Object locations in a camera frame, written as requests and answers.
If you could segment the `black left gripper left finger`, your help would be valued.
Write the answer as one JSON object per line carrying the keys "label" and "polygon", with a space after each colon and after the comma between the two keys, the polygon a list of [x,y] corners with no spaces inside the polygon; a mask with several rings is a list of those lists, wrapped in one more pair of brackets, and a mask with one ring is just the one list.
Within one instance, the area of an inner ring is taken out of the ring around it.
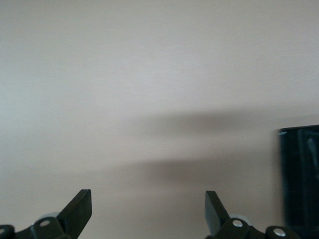
{"label": "black left gripper left finger", "polygon": [[78,239],[92,216],[90,189],[82,189],[55,217],[45,217],[31,226],[34,239]]}

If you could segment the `long black smartphone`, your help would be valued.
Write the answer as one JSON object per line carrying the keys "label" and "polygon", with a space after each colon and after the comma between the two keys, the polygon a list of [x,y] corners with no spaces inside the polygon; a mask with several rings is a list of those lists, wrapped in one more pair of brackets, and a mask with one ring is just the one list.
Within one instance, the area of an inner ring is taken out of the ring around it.
{"label": "long black smartphone", "polygon": [[291,227],[319,228],[319,125],[279,131],[284,215]]}

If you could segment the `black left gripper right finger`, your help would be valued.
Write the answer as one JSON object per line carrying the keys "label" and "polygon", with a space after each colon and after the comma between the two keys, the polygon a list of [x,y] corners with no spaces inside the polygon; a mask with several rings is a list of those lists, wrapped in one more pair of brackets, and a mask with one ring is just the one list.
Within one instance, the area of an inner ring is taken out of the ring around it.
{"label": "black left gripper right finger", "polygon": [[254,239],[252,228],[240,218],[231,218],[215,191],[205,192],[205,239]]}

